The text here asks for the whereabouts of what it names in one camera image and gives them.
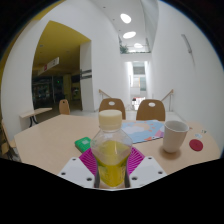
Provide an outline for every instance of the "floor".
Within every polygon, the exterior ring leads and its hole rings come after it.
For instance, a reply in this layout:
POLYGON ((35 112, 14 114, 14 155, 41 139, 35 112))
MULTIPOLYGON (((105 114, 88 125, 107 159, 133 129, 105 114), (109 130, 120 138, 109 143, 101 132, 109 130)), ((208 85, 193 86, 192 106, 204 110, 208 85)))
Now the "floor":
MULTIPOLYGON (((55 103, 55 104, 51 104, 51 105, 45 105, 44 107, 52 107, 52 110, 37 115, 36 119, 39 123, 60 114, 59 113, 59 103, 55 103)), ((79 102, 79 101, 69 102, 69 107, 70 107, 70 114, 71 115, 86 116, 86 117, 98 117, 98 112, 84 112, 84 111, 82 111, 81 110, 82 105, 81 105, 81 102, 79 102)), ((135 111, 135 110, 126 110, 126 120, 136 120, 136 113, 137 113, 137 111, 135 111)), ((168 121, 168 120, 182 121, 181 118, 178 115, 176 115, 174 112, 166 112, 166 121, 168 121)), ((15 161, 20 161, 20 158, 17 155, 17 150, 14 149, 14 151, 11 151, 11 152, 12 152, 12 155, 13 155, 13 159, 15 161)), ((8 156, 6 154, 1 155, 1 152, 0 152, 0 158, 8 159, 8 156)))

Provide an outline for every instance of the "yellow liquid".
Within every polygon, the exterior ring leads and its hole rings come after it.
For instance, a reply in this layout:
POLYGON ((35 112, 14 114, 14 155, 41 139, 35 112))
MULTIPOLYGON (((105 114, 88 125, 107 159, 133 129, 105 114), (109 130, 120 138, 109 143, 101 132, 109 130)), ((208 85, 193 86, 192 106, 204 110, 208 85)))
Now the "yellow liquid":
POLYGON ((130 148, 119 142, 107 141, 99 146, 99 151, 105 155, 104 161, 95 156, 100 179, 110 187, 117 187, 124 181, 130 148), (126 156, 119 160, 120 154, 123 154, 126 150, 126 156))

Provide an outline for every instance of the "paper cup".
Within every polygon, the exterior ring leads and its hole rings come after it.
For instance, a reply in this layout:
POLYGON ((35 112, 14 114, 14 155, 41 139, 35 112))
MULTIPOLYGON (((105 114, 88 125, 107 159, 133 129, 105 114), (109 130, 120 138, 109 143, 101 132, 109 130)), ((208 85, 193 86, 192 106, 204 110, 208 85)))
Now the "paper cup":
POLYGON ((163 148, 168 153, 174 153, 183 144, 189 127, 181 121, 167 121, 164 126, 163 148))

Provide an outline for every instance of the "wooden chair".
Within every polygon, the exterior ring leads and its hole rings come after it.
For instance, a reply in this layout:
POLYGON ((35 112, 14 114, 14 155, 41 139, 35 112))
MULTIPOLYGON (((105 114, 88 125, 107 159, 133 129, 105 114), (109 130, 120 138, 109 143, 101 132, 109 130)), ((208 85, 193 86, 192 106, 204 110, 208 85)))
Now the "wooden chair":
POLYGON ((123 120, 126 119, 125 108, 121 99, 116 98, 103 99, 100 104, 99 112, 102 110, 120 110, 122 112, 122 119, 123 120))
POLYGON ((138 108, 136 120, 158 120, 165 121, 165 107, 160 100, 143 100, 138 108))
POLYGON ((11 160, 13 160, 13 156, 12 156, 11 151, 14 152, 13 149, 16 148, 16 142, 15 142, 14 139, 10 141, 9 136, 8 136, 8 132, 7 132, 7 130, 6 130, 6 127, 5 127, 5 124, 4 124, 3 119, 2 119, 2 122, 1 122, 1 129, 2 129, 2 133, 3 133, 3 137, 4 137, 5 141, 6 141, 6 142, 5 142, 4 144, 2 144, 2 146, 1 146, 1 147, 2 147, 2 153, 3 153, 3 154, 7 153, 8 157, 9 157, 11 160))
POLYGON ((60 114, 66 114, 66 115, 70 114, 69 104, 68 104, 67 100, 65 100, 65 99, 60 100, 59 112, 60 112, 60 114))

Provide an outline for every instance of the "table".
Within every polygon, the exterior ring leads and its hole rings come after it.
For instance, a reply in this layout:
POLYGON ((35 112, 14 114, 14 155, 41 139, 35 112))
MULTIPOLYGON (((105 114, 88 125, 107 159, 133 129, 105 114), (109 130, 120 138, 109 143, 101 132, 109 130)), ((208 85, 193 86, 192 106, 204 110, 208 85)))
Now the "table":
POLYGON ((21 118, 30 118, 30 127, 32 127, 32 124, 33 122, 35 124, 38 124, 38 122, 35 120, 34 116, 37 115, 37 114, 41 114, 41 113, 44 113, 46 111, 49 111, 49 110, 52 110, 52 108, 38 108, 36 110, 32 110, 32 111, 29 111, 29 112, 26 112, 26 113, 23 113, 20 115, 21 118))
MULTIPOLYGON (((197 122, 186 123, 191 129, 176 153, 169 154, 163 150, 162 138, 133 146, 145 156, 153 156, 167 175, 190 165, 219 159, 221 152, 209 132, 201 133, 203 127, 197 122), (196 133, 203 136, 200 141, 204 147, 199 152, 189 146, 196 133)), ((18 133, 15 141, 23 163, 58 175, 71 157, 81 155, 74 142, 83 137, 92 139, 99 130, 98 118, 59 115, 18 133)))

